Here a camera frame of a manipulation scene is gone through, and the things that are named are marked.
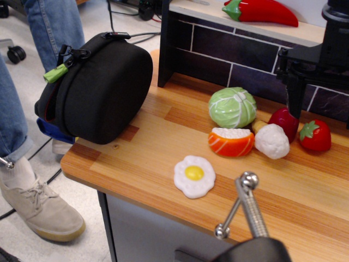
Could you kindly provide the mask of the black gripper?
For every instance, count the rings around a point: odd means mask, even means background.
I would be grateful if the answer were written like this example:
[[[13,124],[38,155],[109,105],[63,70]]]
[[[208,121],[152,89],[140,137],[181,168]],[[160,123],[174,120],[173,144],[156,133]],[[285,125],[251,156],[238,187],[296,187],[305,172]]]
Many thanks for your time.
[[[348,1],[328,1],[323,42],[313,47],[282,49],[276,77],[286,84],[289,113],[299,119],[306,83],[348,89]]]

